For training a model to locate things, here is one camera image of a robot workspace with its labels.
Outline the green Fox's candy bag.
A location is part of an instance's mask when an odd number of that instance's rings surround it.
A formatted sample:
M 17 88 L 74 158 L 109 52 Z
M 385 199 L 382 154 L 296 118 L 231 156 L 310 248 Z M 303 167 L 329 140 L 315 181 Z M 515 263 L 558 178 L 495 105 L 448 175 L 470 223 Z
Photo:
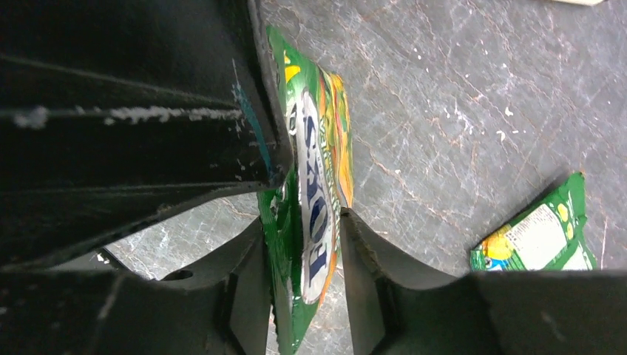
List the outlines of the green Fox's candy bag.
M 294 156 L 285 182 L 260 192 L 258 207 L 272 276 L 278 349 L 295 354 L 331 284 L 340 247 L 340 214 L 353 205 L 353 144 L 348 94 L 268 27 L 277 88 Z

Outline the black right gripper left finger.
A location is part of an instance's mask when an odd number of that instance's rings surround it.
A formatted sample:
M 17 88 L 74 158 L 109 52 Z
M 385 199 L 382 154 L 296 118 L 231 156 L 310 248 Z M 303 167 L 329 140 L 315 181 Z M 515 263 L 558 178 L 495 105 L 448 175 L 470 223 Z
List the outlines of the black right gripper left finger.
M 1 274 L 3 354 L 264 354 L 271 305 L 254 220 L 205 257 L 148 280 L 88 254 Z

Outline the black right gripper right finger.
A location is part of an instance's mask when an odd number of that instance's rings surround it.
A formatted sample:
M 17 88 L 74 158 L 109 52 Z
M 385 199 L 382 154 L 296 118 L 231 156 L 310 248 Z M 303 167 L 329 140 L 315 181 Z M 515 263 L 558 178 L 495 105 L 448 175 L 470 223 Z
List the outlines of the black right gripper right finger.
M 484 271 L 454 277 L 341 213 L 356 354 L 624 354 L 623 271 Z

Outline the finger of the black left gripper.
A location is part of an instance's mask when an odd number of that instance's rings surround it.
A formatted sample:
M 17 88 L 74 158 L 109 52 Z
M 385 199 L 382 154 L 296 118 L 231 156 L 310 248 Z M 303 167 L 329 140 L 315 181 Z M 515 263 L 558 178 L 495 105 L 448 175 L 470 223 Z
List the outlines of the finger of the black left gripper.
M 280 185 L 277 75 L 259 1 L 3 1 L 2 271 Z

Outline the small green white candy bag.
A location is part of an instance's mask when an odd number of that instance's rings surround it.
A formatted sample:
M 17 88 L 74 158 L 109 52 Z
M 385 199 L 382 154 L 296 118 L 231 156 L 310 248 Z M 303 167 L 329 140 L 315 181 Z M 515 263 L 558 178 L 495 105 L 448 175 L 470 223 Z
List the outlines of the small green white candy bag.
M 570 175 L 470 251 L 472 271 L 590 271 L 597 261 L 584 237 L 586 183 Z

